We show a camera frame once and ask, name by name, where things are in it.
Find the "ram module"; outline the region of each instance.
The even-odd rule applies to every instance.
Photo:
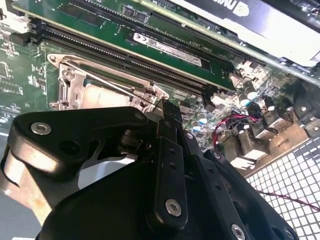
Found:
[[[234,89],[229,79],[229,73],[234,70],[231,62],[154,33],[141,22],[131,21],[102,5],[87,0],[19,0],[13,6],[42,20],[44,29],[55,26],[56,31],[73,33],[195,82],[226,91]]]

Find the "chip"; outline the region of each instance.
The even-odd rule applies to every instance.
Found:
[[[93,13],[89,13],[89,12],[82,12],[80,17],[80,20],[82,20],[85,23],[88,23],[90,25],[93,25],[95,27],[99,26],[102,24],[102,18],[93,14]]]
[[[0,63],[0,77],[4,77],[4,78],[8,77],[7,68],[4,63]]]
[[[60,7],[60,12],[74,17],[75,19],[77,17],[79,17],[80,13],[82,12],[82,10],[76,6],[72,6],[72,5],[62,5],[62,7]]]
[[[127,6],[122,6],[122,13],[128,17],[133,18],[135,16],[136,11]]]
[[[146,23],[149,17],[141,12],[136,12],[135,19],[139,22]]]

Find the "green circuit board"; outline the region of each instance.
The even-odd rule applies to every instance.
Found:
[[[102,5],[86,0],[19,0],[15,8],[45,22],[120,49],[142,59],[174,69],[196,80],[233,90],[228,78],[232,64],[221,57],[206,54],[198,47],[175,41],[165,35],[141,28],[143,22],[121,17]]]
[[[123,0],[121,2],[102,1],[102,4],[105,6],[108,4],[110,8],[112,7],[114,11],[121,14],[123,12],[123,6],[128,6],[129,2],[131,2],[131,0]],[[152,18],[151,15],[149,15],[148,22],[145,23],[146,25],[150,28],[151,25],[152,28],[156,26],[158,29],[163,28],[161,32],[168,33],[172,31],[172,33],[181,33],[180,37],[182,39],[177,41],[181,43],[184,41],[185,44],[188,43],[190,46],[190,49],[188,49],[189,51],[194,51],[193,53],[196,51],[202,52],[203,55],[201,56],[204,56],[203,59],[207,58],[212,61],[211,67],[214,69],[214,72],[203,70],[199,66],[193,66],[189,62],[170,54],[154,51],[156,49],[152,47],[134,45],[132,41],[125,39],[124,35],[118,34],[118,32],[120,33],[122,30],[124,32],[132,31],[132,29],[127,27],[116,26],[108,20],[101,21],[98,26],[93,26],[83,21],[83,19],[75,19],[74,16],[59,11],[63,3],[65,3],[65,1],[62,0],[18,0],[14,4],[15,6],[19,4],[20,7],[23,5],[25,9],[33,12],[34,16],[42,16],[46,21],[51,19],[52,24],[61,24],[61,22],[63,22],[64,25],[69,24],[69,28],[75,28],[78,33],[81,30],[92,39],[101,41],[101,39],[98,38],[103,37],[104,40],[107,38],[114,44],[121,46],[121,48],[131,48],[132,51],[140,51],[140,54],[153,59],[158,56],[161,60],[167,61],[166,64],[173,65],[182,72],[188,71],[189,74],[193,72],[193,74],[197,74],[198,76],[204,74],[203,77],[206,76],[210,78],[210,81],[215,82],[218,86],[226,84],[224,85],[225,89],[233,89],[233,86],[232,83],[225,78],[227,74],[227,72],[224,71],[225,61],[221,61],[221,59],[230,60],[237,71],[242,72],[244,76],[254,80],[252,82],[258,93],[258,97],[254,100],[255,102],[262,102],[264,96],[270,96],[273,97],[275,102],[280,103],[282,98],[291,97],[292,95],[294,84],[297,80],[296,77],[274,67],[258,65],[251,68],[250,62],[248,64],[248,61],[242,61],[240,63],[233,61],[234,55],[225,49],[216,46],[215,48],[207,49],[209,47],[201,45],[202,43],[204,44],[204,42],[201,42],[201,38],[195,38],[195,36],[187,34],[180,28],[179,32],[178,29],[166,27],[166,25],[158,22],[158,18]],[[136,9],[135,11],[140,11],[147,16],[149,13],[144,12],[144,7],[140,7],[141,8],[139,8],[139,5],[136,5],[134,7],[134,9]],[[40,45],[29,44],[28,46],[22,47],[8,39],[7,35],[9,35],[11,31],[11,29],[0,23],[0,129],[4,132],[9,131],[15,116],[27,112],[50,111],[49,103],[58,100],[59,70],[48,62],[48,54],[77,54],[47,41],[43,41]],[[246,113],[246,108],[239,105],[236,97],[231,101],[218,105],[213,112],[208,112],[204,110],[202,98],[199,95],[193,95],[166,84],[158,82],[156,82],[156,84],[169,94],[169,100],[177,106],[179,106],[182,101],[190,104],[189,112],[182,115],[185,129],[192,128],[192,123],[198,120],[199,113],[205,112],[207,114],[207,124],[202,124],[200,130],[194,132],[202,150],[212,146],[212,129],[215,128],[221,119],[227,117],[232,111]]]

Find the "black connector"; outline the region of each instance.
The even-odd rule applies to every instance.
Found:
[[[10,13],[13,13],[13,14],[19,16],[19,17],[24,16],[25,14],[24,14],[23,12],[18,11],[18,10],[14,9],[14,8],[12,7],[12,3],[14,3],[13,0],[5,0],[5,4],[6,4],[6,9],[7,9],[7,11],[10,12]]]

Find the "screw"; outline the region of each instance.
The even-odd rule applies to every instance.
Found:
[[[291,240],[295,240],[295,237],[293,236],[293,234],[286,227],[283,230]]]
[[[190,139],[193,139],[193,138],[194,138],[194,136],[193,136],[190,132],[188,132],[188,133],[186,134],[186,136],[187,136],[188,138],[190,138]]]
[[[58,107],[56,103],[50,103],[49,106],[53,109],[56,109]]]
[[[31,125],[31,131],[37,135],[48,135],[51,133],[51,127],[44,122],[34,122]]]
[[[55,56],[50,56],[50,60],[53,62],[53,63],[56,63],[57,62],[57,58]]]
[[[174,199],[168,199],[165,201],[165,208],[172,216],[179,217],[181,215],[181,207]]]
[[[213,155],[214,155],[214,157],[215,157],[216,159],[220,159],[220,158],[221,158],[220,155],[219,155],[218,153],[216,153],[215,151],[213,152]]]
[[[75,78],[75,70],[72,68],[66,68],[65,70],[62,71],[62,74],[68,80]]]
[[[233,235],[235,235],[235,237],[238,240],[245,240],[246,239],[244,231],[242,231],[242,229],[238,225],[232,224],[231,231],[232,231]]]
[[[138,119],[141,119],[141,120],[144,119],[144,117],[141,116],[139,113],[136,113],[136,114],[135,114],[135,117],[138,118]]]
[[[171,124],[170,124],[170,122],[165,121],[165,122],[164,122],[164,124],[165,124],[168,128],[171,128]]]

